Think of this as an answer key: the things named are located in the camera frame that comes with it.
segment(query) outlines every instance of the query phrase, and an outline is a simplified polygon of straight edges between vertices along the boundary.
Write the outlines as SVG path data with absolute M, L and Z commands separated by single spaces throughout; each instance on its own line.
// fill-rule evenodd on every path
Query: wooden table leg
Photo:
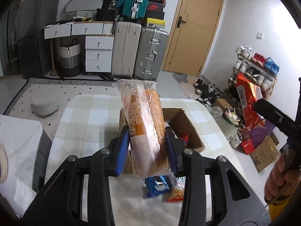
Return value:
M 51 66 L 52 66 L 52 72 L 50 73 L 51 76 L 56 76 L 55 72 L 55 62 L 53 57 L 53 44 L 52 44 L 52 38 L 50 38 L 50 56 L 51 56 Z

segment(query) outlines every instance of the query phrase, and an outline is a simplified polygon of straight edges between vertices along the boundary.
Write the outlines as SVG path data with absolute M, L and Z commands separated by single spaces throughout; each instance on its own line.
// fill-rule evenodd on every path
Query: gray suitcase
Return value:
M 140 32 L 139 24 L 117 23 L 112 52 L 112 75 L 132 77 Z
M 142 27 L 134 68 L 135 78 L 157 80 L 167 41 L 168 33 L 166 31 Z

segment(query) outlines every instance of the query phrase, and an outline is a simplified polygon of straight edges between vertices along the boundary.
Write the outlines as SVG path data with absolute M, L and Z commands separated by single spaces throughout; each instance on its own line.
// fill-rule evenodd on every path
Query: brown cardboard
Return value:
M 205 149 L 200 137 L 197 134 L 197 131 L 186 116 L 183 109 L 163 108 L 162 111 L 164 121 L 169 123 L 178 137 L 181 134 L 189 133 L 189 142 L 187 148 L 193 149 L 196 152 L 201 152 Z M 119 115 L 119 132 L 121 132 L 124 125 L 128 125 L 128 122 L 125 118 L 123 109 L 121 109 Z M 124 172 L 133 173 L 130 152 L 128 153 L 128 158 L 125 162 Z
M 224 98 L 217 98 L 213 106 L 219 106 L 223 111 L 226 108 L 233 109 L 233 107 Z
M 250 155 L 258 172 L 261 172 L 276 160 L 278 150 L 272 138 L 270 136 L 267 136 Z

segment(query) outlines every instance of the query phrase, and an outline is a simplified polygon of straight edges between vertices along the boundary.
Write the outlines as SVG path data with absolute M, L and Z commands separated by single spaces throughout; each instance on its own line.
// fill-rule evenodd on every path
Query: barcode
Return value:
M 239 95 L 239 98 L 240 98 L 240 101 L 241 101 L 241 105 L 243 107 L 243 109 L 247 106 L 247 103 L 246 103 L 246 94 L 244 92 L 244 88 L 243 86 L 238 86 L 237 88 L 237 92 L 238 92 L 238 95 Z

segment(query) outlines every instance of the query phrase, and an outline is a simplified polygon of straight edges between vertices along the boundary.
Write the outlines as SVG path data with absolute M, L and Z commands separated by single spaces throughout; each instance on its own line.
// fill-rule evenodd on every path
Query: metal screw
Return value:
M 109 148 L 103 148 L 103 149 L 101 149 L 101 153 L 103 153 L 103 154 L 109 154 L 110 153 L 110 149 Z
M 193 151 L 192 149 L 185 149 L 184 153 L 186 153 L 187 155 L 192 155 Z
M 227 158 L 225 156 L 223 156 L 223 155 L 220 155 L 218 159 L 221 162 L 226 162 L 227 161 Z
M 75 155 L 69 155 L 67 161 L 75 161 L 75 159 L 76 159 Z

